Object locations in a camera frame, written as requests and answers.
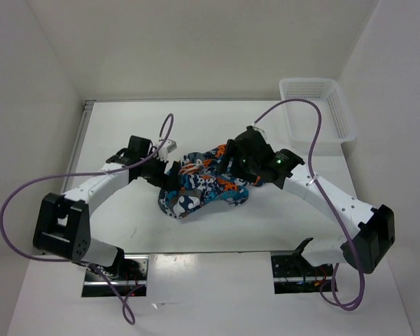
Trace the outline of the colourful patterned shorts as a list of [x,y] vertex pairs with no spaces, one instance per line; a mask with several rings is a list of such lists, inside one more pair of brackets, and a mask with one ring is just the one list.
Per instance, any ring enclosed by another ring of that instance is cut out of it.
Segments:
[[261,187],[265,182],[257,178],[248,182],[231,174],[219,174],[216,169],[225,152],[225,144],[207,152],[191,152],[179,160],[179,189],[161,189],[157,203],[167,216],[182,219],[215,201],[237,207],[249,199],[249,187]]

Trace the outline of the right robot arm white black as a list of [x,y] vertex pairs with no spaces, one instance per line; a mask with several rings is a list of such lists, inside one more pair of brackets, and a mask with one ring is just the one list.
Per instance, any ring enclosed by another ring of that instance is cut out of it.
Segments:
[[339,224],[340,237],[309,237],[298,246],[299,254],[293,258],[298,274],[308,275],[317,266],[335,263],[371,274],[395,242],[394,212],[389,207],[376,208],[348,195],[288,149],[274,151],[257,127],[248,126],[227,141],[218,172],[251,183],[271,183]]

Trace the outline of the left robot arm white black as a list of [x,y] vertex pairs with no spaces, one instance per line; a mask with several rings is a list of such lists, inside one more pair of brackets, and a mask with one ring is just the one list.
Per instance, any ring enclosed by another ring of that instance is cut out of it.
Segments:
[[179,165],[165,169],[176,142],[131,136],[127,147],[106,160],[98,175],[61,195],[47,194],[39,209],[33,245],[77,265],[101,270],[109,279],[122,277],[130,268],[122,248],[92,238],[90,217],[110,196],[137,178],[163,190],[179,186]]

